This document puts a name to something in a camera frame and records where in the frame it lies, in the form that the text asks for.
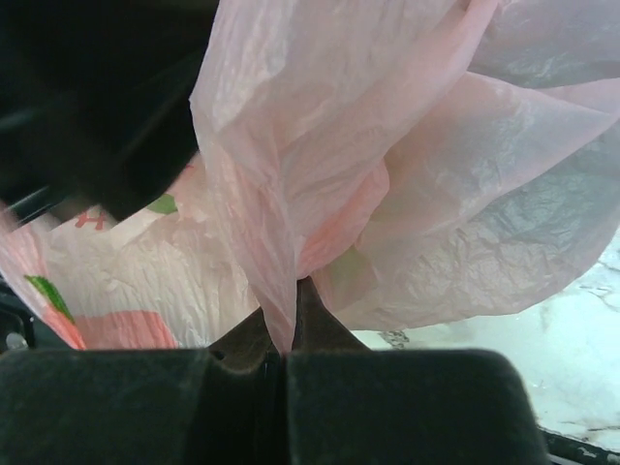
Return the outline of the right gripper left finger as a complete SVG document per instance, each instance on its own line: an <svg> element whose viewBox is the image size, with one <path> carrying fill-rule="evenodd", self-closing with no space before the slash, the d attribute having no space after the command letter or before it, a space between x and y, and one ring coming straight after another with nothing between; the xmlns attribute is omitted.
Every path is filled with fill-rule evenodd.
<svg viewBox="0 0 620 465"><path fill-rule="evenodd" d="M261 312L206 349L9 351L5 464L277 464L279 358Z"/></svg>

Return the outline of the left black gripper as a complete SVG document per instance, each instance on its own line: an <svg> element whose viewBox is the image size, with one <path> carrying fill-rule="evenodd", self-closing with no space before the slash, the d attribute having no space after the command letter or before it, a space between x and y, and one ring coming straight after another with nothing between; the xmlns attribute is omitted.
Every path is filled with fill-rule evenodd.
<svg viewBox="0 0 620 465"><path fill-rule="evenodd" d="M5 1L1 208L121 221L197 149L189 96L214 1Z"/></svg>

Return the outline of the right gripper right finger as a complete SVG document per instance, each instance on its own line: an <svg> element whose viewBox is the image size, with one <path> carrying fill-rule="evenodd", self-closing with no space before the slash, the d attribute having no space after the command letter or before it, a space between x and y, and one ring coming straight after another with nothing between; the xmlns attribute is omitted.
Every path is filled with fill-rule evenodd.
<svg viewBox="0 0 620 465"><path fill-rule="evenodd" d="M544 464L512 364L487 350L321 350L343 327L310 280L297 285L286 361L293 464Z"/></svg>

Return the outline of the pink plastic bag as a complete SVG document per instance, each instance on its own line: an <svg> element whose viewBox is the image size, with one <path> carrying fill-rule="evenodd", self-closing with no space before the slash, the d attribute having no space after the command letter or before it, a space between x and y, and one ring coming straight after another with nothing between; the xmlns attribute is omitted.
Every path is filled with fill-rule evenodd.
<svg viewBox="0 0 620 465"><path fill-rule="evenodd" d="M619 226L615 1L214 1L197 149L128 218L21 223L1 273L74 349L206 346L310 278L350 329L517 313Z"/></svg>

